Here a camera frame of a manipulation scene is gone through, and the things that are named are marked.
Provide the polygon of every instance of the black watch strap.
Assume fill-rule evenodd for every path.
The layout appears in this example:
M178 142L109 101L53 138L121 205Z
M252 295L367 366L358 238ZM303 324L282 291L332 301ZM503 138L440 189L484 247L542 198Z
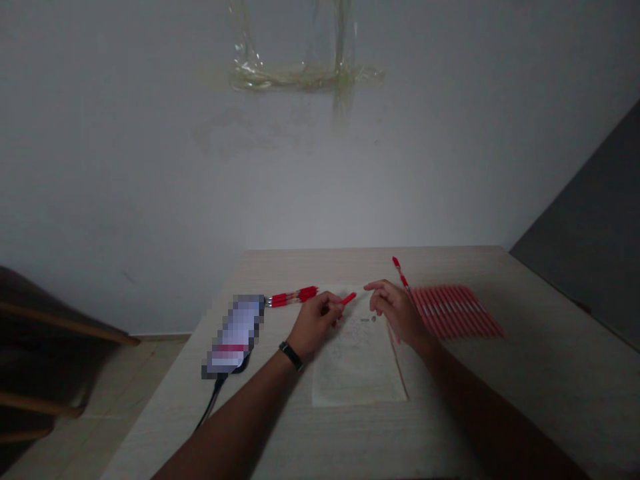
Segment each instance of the black watch strap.
M305 366L305 364L302 363L302 360L300 360L300 357L298 357L298 354L293 351L286 341L280 344L280 351L289 357L289 360L291 360L296 370L300 371L302 370L302 367Z

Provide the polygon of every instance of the smartphone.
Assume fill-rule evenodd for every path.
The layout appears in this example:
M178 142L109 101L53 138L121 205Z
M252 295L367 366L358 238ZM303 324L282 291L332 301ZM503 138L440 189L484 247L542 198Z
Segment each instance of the smartphone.
M203 379L226 378L244 371L265 318L264 295L234 295L223 328L202 364Z

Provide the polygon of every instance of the white paper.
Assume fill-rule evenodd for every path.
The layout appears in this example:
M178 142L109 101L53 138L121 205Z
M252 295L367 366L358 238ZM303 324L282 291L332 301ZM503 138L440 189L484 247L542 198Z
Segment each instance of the white paper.
M312 406L406 401L387 320L369 311L371 294L362 286L328 290L340 297L352 291L358 296L345 308L345 322L330 329L313 362Z

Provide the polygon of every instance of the gray wall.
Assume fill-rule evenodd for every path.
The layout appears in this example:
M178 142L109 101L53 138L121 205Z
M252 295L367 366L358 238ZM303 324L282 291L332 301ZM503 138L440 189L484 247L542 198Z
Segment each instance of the gray wall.
M309 3L250 4L265 62L300 59ZM388 74L336 137L331 96L230 91L222 1L1 2L0 264L159 333L245 248L510 248L640 97L639 18L362 1L357 56Z
M511 254L640 349L640 102Z

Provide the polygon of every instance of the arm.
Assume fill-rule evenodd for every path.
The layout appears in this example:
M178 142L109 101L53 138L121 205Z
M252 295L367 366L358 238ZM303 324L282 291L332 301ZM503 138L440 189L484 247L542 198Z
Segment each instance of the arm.
M307 300L287 338L308 360L329 326L342 316L341 299L330 292ZM280 350L189 438L153 477L160 479L246 478L298 376Z
M588 478L528 418L428 332L403 290L387 280L370 283L365 290L373 290L371 311L384 313L394 332L420 356L492 478Z

